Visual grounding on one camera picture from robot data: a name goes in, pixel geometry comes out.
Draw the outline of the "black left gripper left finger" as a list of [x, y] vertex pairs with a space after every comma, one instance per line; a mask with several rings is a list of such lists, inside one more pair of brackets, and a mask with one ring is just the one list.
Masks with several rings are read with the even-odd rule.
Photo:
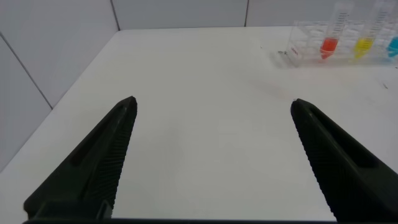
[[136, 116], [133, 96], [118, 102], [26, 199], [28, 217], [110, 217]]

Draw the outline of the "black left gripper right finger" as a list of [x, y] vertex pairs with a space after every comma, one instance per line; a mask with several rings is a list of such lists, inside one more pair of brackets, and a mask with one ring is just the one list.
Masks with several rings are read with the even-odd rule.
[[290, 113], [312, 171], [338, 222], [397, 222], [397, 173], [315, 105]]

